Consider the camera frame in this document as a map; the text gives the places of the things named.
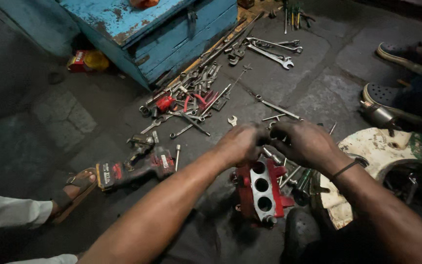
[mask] foot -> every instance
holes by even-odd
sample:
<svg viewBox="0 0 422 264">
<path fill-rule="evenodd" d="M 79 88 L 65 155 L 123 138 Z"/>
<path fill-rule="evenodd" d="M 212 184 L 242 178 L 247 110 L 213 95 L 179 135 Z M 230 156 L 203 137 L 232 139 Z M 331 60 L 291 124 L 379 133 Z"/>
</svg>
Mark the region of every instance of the foot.
<svg viewBox="0 0 422 264">
<path fill-rule="evenodd" d="M 320 229 L 313 216 L 302 208 L 291 209 L 286 218 L 283 258 L 289 263 L 298 262 L 307 245 L 318 240 Z"/>
<path fill-rule="evenodd" d="M 422 74 L 422 45 L 399 46 L 382 42 L 377 54 L 383 59 L 400 64 L 411 71 Z"/>
<path fill-rule="evenodd" d="M 83 171 L 80 172 L 79 174 L 76 175 L 76 177 L 78 178 L 85 178 L 88 177 L 89 178 L 89 182 L 94 183 L 96 181 L 96 176 L 95 174 L 92 173 L 92 171 Z M 72 199 L 74 200 L 77 196 L 80 195 L 80 190 L 81 188 L 76 186 L 76 185 L 66 185 L 63 188 L 63 191 Z M 53 208 L 52 208 L 52 212 L 50 213 L 50 218 L 58 215 L 59 213 L 62 212 L 62 208 L 58 206 L 58 204 L 52 200 L 53 203 Z"/>
<path fill-rule="evenodd" d="M 380 104 L 390 112 L 412 123 L 421 123 L 422 117 L 406 111 L 408 106 L 408 91 L 412 88 L 385 87 L 375 83 L 368 83 L 364 87 L 362 96 L 371 104 Z"/>
</svg>

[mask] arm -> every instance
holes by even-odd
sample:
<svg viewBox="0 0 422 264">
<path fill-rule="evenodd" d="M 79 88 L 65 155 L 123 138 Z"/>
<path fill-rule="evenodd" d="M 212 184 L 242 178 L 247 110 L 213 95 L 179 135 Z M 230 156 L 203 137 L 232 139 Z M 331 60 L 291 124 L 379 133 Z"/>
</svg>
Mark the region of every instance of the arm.
<svg viewBox="0 0 422 264">
<path fill-rule="evenodd" d="M 353 160 L 346 156 L 321 127 L 307 121 L 277 123 L 272 141 L 287 158 L 331 176 Z M 288 136 L 289 141 L 281 141 Z M 399 263 L 422 263 L 422 219 L 378 184 L 360 165 L 339 175 L 333 183 L 348 202 L 369 220 L 380 240 Z"/>
<path fill-rule="evenodd" d="M 79 263 L 148 263 L 177 234 L 198 198 L 222 172 L 261 152 L 254 124 L 231 129 L 217 145 L 158 184 L 97 239 Z"/>
</svg>

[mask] forearm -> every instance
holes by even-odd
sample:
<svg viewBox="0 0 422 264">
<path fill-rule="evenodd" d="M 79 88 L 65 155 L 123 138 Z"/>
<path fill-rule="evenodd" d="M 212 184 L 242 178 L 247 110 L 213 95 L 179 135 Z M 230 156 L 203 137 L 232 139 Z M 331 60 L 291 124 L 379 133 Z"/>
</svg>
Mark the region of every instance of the forearm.
<svg viewBox="0 0 422 264">
<path fill-rule="evenodd" d="M 81 263 L 146 263 L 179 231 L 198 198 L 227 161 L 211 150 L 161 182 L 112 225 Z"/>
<path fill-rule="evenodd" d="M 342 163 L 347 165 L 351 161 L 348 158 Z M 373 225 L 396 261 L 422 262 L 422 219 L 419 215 L 378 184 L 360 165 L 339 175 L 334 183 L 360 217 Z"/>
</svg>

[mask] cylinder bore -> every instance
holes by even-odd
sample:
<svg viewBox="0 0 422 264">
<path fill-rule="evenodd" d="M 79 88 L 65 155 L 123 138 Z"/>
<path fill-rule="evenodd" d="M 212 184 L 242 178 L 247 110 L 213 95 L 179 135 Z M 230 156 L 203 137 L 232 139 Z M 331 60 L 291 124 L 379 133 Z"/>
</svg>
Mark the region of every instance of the cylinder bore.
<svg viewBox="0 0 422 264">
<path fill-rule="evenodd" d="M 257 161 L 252 164 L 252 170 L 256 174 L 262 174 L 263 172 L 265 172 L 265 164 L 263 164 L 263 162 Z"/>
<path fill-rule="evenodd" d="M 271 202 L 271 200 L 265 196 L 260 197 L 256 204 L 258 205 L 258 208 L 260 208 L 260 210 L 262 210 L 263 212 L 268 212 L 273 207 L 273 203 Z"/>
<path fill-rule="evenodd" d="M 262 192 L 262 193 L 266 192 L 269 186 L 270 185 L 268 184 L 267 180 L 263 178 L 257 179 L 255 181 L 255 189 L 259 192 Z"/>
</svg>

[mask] hand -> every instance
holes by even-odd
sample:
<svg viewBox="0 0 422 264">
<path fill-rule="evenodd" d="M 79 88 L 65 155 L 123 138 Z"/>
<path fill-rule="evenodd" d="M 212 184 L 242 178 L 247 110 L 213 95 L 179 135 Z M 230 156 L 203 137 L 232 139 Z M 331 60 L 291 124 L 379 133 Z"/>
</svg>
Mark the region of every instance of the hand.
<svg viewBox="0 0 422 264">
<path fill-rule="evenodd" d="M 259 124 L 246 123 L 233 127 L 213 148 L 228 167 L 258 159 L 263 145 L 269 143 L 268 131 Z"/>
<path fill-rule="evenodd" d="M 338 148 L 323 127 L 305 120 L 277 122 L 273 125 L 271 138 L 276 138 L 271 145 L 286 158 L 328 177 L 353 161 Z"/>
</svg>

